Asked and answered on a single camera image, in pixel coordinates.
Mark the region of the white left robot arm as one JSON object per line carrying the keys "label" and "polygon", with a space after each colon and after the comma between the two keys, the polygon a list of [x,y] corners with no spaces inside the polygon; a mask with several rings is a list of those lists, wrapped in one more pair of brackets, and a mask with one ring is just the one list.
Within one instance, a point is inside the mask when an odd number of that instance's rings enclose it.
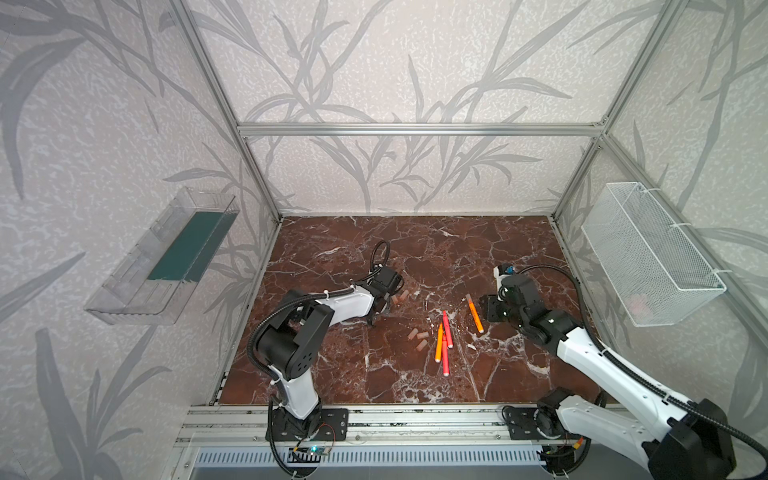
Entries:
{"label": "white left robot arm", "polygon": [[334,291],[289,291],[251,332],[246,355],[278,387],[280,408],[305,421],[319,412],[312,366],[329,329],[351,319],[372,323],[404,283],[394,269],[377,265],[363,279]]}

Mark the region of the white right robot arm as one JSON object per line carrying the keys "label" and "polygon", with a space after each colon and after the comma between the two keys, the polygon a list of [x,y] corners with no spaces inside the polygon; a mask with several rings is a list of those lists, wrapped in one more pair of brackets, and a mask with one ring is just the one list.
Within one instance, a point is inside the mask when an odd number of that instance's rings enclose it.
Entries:
{"label": "white right robot arm", "polygon": [[493,271],[486,297],[491,320],[506,321],[538,347],[589,377],[624,406],[622,416],[559,388],[539,403],[557,432],[596,440],[655,479],[725,479],[737,465],[725,413],[709,400],[690,401],[605,347],[564,310],[550,309],[534,280],[509,264]]}

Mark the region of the orange highlighter pen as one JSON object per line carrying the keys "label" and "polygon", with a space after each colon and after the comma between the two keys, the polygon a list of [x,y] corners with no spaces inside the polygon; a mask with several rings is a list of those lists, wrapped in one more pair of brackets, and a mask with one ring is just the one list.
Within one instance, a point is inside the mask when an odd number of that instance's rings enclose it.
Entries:
{"label": "orange highlighter pen", "polygon": [[476,330],[479,334],[483,334],[485,332],[484,326],[482,324],[482,321],[480,319],[477,307],[475,305],[475,302],[473,301],[473,298],[469,293],[465,295],[466,303],[468,305],[468,308],[470,310],[471,317],[474,321]]}

